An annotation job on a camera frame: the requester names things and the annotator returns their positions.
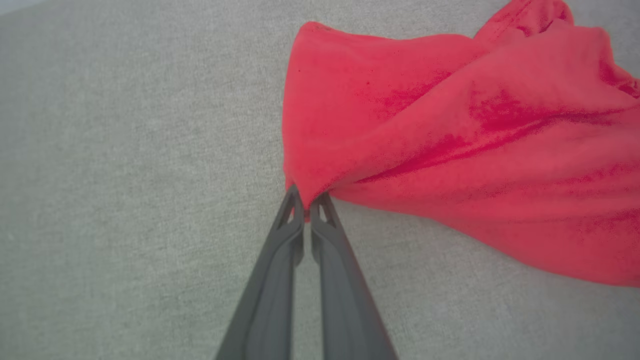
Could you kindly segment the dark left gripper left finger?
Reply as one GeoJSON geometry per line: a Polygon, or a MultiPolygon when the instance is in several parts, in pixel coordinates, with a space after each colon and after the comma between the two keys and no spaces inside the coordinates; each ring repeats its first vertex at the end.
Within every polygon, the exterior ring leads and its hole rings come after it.
{"type": "Polygon", "coordinates": [[[249,276],[217,360],[291,358],[295,269],[304,255],[306,213],[292,185],[249,276]]]}

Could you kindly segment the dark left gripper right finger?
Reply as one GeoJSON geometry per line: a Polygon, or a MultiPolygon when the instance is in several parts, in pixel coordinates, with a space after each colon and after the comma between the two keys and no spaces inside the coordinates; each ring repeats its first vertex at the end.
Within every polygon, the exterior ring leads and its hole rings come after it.
{"type": "Polygon", "coordinates": [[[328,193],[310,207],[320,271],[323,358],[395,360],[397,353],[328,193]]]}

